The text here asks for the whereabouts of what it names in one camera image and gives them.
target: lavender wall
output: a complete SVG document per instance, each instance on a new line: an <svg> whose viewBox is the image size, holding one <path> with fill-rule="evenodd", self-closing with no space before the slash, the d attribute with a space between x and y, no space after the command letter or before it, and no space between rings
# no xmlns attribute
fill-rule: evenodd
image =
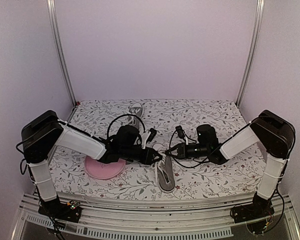
<svg viewBox="0 0 300 240"><path fill-rule="evenodd" d="M58 0L78 100L237 96L257 1Z"/></svg>
<svg viewBox="0 0 300 240"><path fill-rule="evenodd" d="M241 111L247 120L269 109L296 128L283 181L300 222L300 0L266 1L259 43Z"/></svg>
<svg viewBox="0 0 300 240"><path fill-rule="evenodd" d="M0 0L0 240L8 239L24 192L15 145L21 129L48 109L65 118L71 104L44 0Z"/></svg>

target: black cable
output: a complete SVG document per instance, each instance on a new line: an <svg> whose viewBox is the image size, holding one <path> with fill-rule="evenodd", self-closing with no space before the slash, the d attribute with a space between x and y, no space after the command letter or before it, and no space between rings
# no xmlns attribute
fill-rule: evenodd
<svg viewBox="0 0 300 240"><path fill-rule="evenodd" d="M282 212L280 214L280 217L276 221L276 223L273 225L272 228L266 229L264 232L255 233L254 235L256 235L256 236L266 234L266 233L270 232L271 230L273 230L280 223L282 217L284 216L284 213L285 213L285 200L284 200L284 197L280 194L278 186L279 186L279 184L276 185L275 190L276 190L276 192L278 193L279 197L282 200Z"/></svg>
<svg viewBox="0 0 300 240"><path fill-rule="evenodd" d="M284 200L284 197L280 194L278 186L279 185L277 184L275 190L276 190L276 192L278 193L279 197L282 200L282 212L281 212L281 215L280 215L278 221L276 221L276 223L273 225L273 227L270 228L270 229L265 230L264 233L267 233L267 232L271 231L272 229L274 229L279 224L280 220L282 219L282 217L284 216L284 213L285 213L285 200Z"/></svg>
<svg viewBox="0 0 300 240"><path fill-rule="evenodd" d="M183 130L183 134L189 139L189 140L191 140L192 142L194 142L195 144L197 143L197 140L194 140L194 139L192 139L192 138L190 138L187 134L186 134L186 132Z"/></svg>
<svg viewBox="0 0 300 240"><path fill-rule="evenodd" d="M22 175L25 175L25 173L26 173L26 171L27 171L27 168L28 168L28 165L27 165L27 163L26 163L24 169L22 169L22 163L23 163L25 160L26 160L26 159L24 158L24 159L22 159L21 162L20 162L20 173L21 173Z"/></svg>
<svg viewBox="0 0 300 240"><path fill-rule="evenodd" d="M138 116L135 115L135 114L127 113L127 114L122 114L122 115L116 117L114 120L112 120L112 122L110 122L110 124L109 124L109 126L108 126L108 129L106 130L106 138L107 138L107 139L109 138L109 132L110 132L110 128L111 128L112 124L114 124L114 122L117 121L118 119L123 118L123 117L127 117L127 116L131 116L131 117L137 118L137 119L139 120L139 122L142 124L143 132L144 132L144 133L146 132L145 124L144 124L144 122L141 120L141 118L138 117Z"/></svg>

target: table surface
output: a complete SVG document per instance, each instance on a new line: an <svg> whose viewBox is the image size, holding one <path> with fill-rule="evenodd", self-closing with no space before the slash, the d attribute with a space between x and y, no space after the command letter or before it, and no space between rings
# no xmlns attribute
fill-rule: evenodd
<svg viewBox="0 0 300 240"><path fill-rule="evenodd" d="M109 123L127 113L129 106L141 103L142 120L147 129L158 132L149 143L162 143L167 148L176 126L196 136L196 127L210 124L216 130L219 142L236 133L246 123L233 101L189 99L94 100L82 101L70 123L98 137L106 137ZM122 118L113 124L111 133L125 124ZM175 138L174 146L180 142ZM155 181L151 166L127 162L124 170L108 180L97 180L85 172L85 155L71 149L58 147L50 163L50 171L58 192L96 198L125 200L190 200L207 199L251 193L256 190L265 168L265 161L255 144L223 165L205 163L186 169L173 161L175 189L163 193ZM196 164L182 160L184 165Z"/></svg>

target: pink plate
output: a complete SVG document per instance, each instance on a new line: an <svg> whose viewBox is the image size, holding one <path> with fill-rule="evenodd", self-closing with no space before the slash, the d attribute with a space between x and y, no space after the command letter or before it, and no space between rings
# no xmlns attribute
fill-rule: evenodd
<svg viewBox="0 0 300 240"><path fill-rule="evenodd" d="M125 168L126 161L119 158L117 162L108 164L101 163L89 156L86 156L84 167L88 175L94 179L111 179L117 176Z"/></svg>

